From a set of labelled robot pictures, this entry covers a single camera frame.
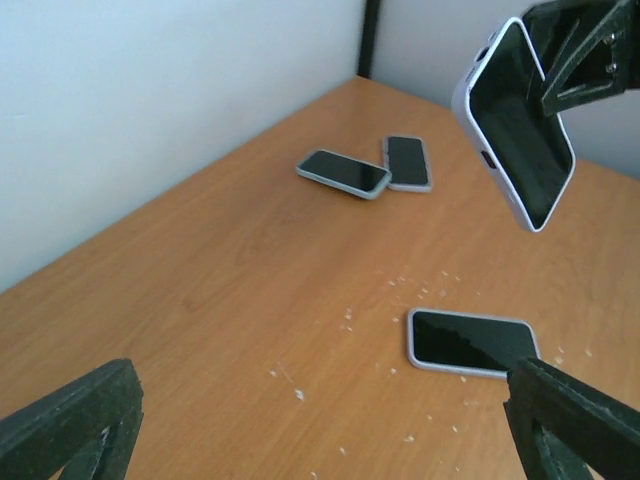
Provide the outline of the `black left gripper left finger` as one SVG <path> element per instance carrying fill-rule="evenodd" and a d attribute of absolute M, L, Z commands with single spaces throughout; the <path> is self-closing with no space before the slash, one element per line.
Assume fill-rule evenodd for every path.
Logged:
<path fill-rule="evenodd" d="M 3 479 L 123 479 L 143 420 L 129 359 L 92 370 L 1 420 Z"/>

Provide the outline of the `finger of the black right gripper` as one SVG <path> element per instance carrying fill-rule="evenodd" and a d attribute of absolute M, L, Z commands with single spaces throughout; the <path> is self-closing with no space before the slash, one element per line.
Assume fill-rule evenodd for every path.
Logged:
<path fill-rule="evenodd" d="M 620 95 L 639 87 L 639 3 L 615 1 L 604 38 L 611 47 L 607 80 L 548 80 L 541 88 L 541 107 L 551 115 L 580 105 Z"/>
<path fill-rule="evenodd" d="M 545 1 L 522 16 L 548 80 L 607 80 L 615 1 Z"/>

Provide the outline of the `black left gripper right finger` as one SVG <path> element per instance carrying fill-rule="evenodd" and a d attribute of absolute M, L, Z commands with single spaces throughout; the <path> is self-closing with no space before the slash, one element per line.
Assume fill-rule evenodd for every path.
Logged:
<path fill-rule="evenodd" d="M 504 403 L 529 479 L 639 477 L 639 412 L 537 358 L 507 375 Z"/>

